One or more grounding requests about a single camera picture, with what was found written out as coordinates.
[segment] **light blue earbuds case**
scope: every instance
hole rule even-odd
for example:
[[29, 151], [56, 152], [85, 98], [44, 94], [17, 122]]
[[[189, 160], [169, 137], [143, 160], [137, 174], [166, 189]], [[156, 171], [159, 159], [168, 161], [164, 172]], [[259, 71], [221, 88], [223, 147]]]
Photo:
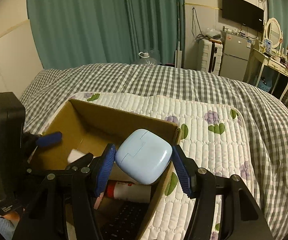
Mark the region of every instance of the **light blue earbuds case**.
[[115, 162], [134, 180], [148, 185], [161, 176], [171, 156], [172, 147], [168, 142], [148, 130], [139, 129], [119, 147]]

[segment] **black keyboard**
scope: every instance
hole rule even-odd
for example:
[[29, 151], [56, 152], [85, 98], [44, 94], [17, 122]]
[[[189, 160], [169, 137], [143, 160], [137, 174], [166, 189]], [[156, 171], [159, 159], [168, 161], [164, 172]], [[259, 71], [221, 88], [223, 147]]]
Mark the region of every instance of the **black keyboard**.
[[132, 240], [135, 239], [141, 222], [148, 209], [147, 203], [126, 201], [115, 216], [114, 220], [101, 228], [104, 240]]

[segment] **plastic bag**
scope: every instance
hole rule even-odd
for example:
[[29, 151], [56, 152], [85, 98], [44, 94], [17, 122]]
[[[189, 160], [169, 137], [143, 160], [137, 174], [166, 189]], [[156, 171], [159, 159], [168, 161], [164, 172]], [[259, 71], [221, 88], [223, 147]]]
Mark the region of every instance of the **plastic bag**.
[[206, 35], [211, 39], [219, 40], [221, 38], [221, 32], [215, 29], [206, 29]]
[[140, 52], [140, 59], [137, 61], [137, 64], [143, 65], [159, 65], [160, 64], [160, 55], [158, 50], [151, 50], [150, 52]]

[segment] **checkered bedspread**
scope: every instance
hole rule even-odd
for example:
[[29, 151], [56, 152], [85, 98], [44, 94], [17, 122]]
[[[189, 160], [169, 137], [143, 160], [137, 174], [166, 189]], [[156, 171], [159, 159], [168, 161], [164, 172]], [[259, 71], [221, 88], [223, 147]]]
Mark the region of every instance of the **checkered bedspread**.
[[288, 110], [279, 100], [246, 83], [173, 67], [92, 64], [51, 69], [41, 71], [20, 98], [26, 108], [25, 131], [38, 133], [61, 103], [79, 91], [164, 95], [239, 109], [259, 184], [254, 197], [274, 238], [282, 239], [287, 234]]

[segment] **box on table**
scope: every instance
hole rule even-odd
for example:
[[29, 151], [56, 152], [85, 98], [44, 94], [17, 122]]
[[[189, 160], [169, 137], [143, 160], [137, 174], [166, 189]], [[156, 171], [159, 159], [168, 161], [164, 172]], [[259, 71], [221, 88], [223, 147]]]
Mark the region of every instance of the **box on table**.
[[[118, 149], [122, 142], [137, 129], [149, 130], [170, 145], [178, 144], [181, 138], [180, 128], [175, 123], [71, 99], [44, 133], [60, 131], [62, 142], [48, 149], [37, 150], [33, 155], [31, 166], [34, 169], [63, 170], [68, 165], [67, 158], [72, 149], [100, 156], [108, 143], [115, 144]], [[141, 223], [137, 239], [141, 238], [148, 226], [170, 181], [172, 170], [170, 163], [158, 183], [152, 187], [151, 202]], [[104, 199], [100, 209], [108, 210], [109, 214], [105, 213], [104, 216], [100, 213], [96, 214], [99, 226], [105, 223], [107, 215], [113, 217], [114, 211], [118, 212], [116, 207], [121, 206], [122, 203], [121, 200]]]

